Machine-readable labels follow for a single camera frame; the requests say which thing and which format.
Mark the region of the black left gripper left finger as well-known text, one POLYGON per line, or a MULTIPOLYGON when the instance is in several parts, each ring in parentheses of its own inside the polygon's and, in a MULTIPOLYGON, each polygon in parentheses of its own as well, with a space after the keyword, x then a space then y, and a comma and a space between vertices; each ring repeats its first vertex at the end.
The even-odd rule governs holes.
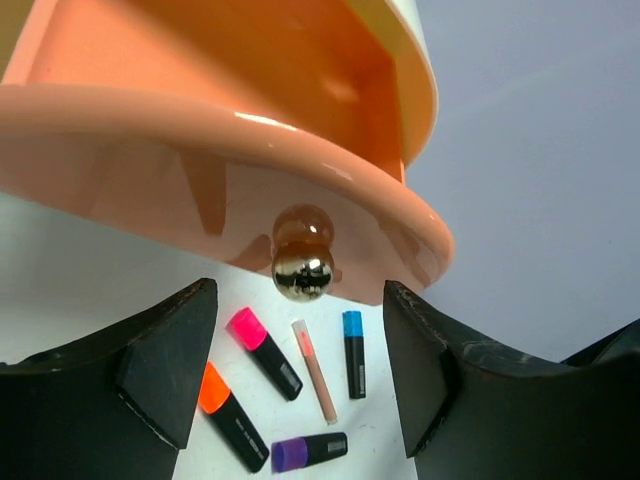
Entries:
POLYGON ((2 364, 2 478, 171 478, 217 310, 217 284, 202 278, 97 332, 2 364))

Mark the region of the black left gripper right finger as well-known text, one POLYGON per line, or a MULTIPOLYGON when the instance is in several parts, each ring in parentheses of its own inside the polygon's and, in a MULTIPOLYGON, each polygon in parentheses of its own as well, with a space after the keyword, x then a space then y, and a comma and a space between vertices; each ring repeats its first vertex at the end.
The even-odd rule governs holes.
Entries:
POLYGON ((561 362, 521 352, 396 281, 383 321, 406 455, 421 479, 635 479, 639 326, 561 362))

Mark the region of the cream round drawer cabinet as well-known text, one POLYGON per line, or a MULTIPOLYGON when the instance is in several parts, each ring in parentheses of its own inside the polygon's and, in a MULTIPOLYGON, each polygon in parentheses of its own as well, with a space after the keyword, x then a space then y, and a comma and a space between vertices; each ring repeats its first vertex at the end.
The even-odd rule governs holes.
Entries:
POLYGON ((437 113, 428 56, 389 1, 36 1, 3 79, 205 100, 389 171, 437 113))

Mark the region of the orange drawer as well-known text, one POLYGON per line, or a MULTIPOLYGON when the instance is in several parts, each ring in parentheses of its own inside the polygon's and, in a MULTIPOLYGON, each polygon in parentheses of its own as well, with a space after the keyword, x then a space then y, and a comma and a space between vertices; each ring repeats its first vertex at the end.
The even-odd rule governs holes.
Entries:
MULTIPOLYGON (((416 4, 389 2, 430 63, 416 4)), ((455 255, 446 223, 407 186, 418 155, 389 171, 205 100, 1 80, 3 192, 261 275, 322 261, 333 295, 369 305, 388 280, 429 287, 455 255)))

